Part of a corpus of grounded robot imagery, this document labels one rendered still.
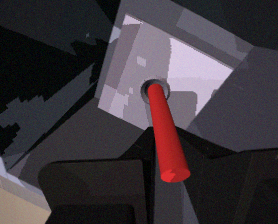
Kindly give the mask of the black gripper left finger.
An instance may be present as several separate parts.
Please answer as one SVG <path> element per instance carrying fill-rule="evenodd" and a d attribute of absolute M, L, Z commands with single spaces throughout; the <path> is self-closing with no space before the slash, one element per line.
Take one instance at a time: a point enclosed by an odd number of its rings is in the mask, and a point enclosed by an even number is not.
<path fill-rule="evenodd" d="M 44 165 L 38 183 L 55 205 L 130 204 L 136 224 L 154 224 L 156 146 L 148 127 L 118 159 L 55 161 Z"/>

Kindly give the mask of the pale grey square plate with hole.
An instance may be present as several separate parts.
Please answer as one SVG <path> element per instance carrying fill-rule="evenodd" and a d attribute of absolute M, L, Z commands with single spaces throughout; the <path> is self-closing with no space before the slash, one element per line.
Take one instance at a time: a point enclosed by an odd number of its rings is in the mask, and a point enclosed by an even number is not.
<path fill-rule="evenodd" d="M 233 69 L 126 13 L 98 108 L 146 130 L 153 127 L 148 88 L 159 84 L 175 126 L 185 130 Z"/>

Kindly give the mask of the red peg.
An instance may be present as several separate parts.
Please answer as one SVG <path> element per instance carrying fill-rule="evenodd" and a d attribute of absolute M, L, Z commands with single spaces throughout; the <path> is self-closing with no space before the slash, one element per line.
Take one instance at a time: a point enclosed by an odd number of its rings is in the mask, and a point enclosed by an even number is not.
<path fill-rule="evenodd" d="M 148 97 L 161 179 L 171 183 L 183 181 L 190 171 L 162 86 L 152 84 Z"/>

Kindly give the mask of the dark grey open box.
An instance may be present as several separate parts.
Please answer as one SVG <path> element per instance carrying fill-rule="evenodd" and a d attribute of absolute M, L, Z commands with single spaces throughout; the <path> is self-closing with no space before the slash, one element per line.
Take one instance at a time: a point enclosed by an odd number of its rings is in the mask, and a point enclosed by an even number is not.
<path fill-rule="evenodd" d="M 118 159 L 145 131 L 98 108 L 126 13 L 234 68 L 186 131 L 278 148 L 278 0 L 0 0 L 1 176 L 44 196 L 44 165 Z M 191 203 L 156 148 L 154 224 L 199 224 Z"/>

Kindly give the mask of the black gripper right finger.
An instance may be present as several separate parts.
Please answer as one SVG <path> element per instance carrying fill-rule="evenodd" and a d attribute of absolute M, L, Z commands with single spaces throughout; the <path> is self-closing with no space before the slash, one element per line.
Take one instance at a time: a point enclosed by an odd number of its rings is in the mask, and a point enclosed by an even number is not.
<path fill-rule="evenodd" d="M 175 127 L 190 171 L 183 183 L 199 224 L 244 224 L 258 182 L 278 178 L 278 148 L 235 152 Z"/>

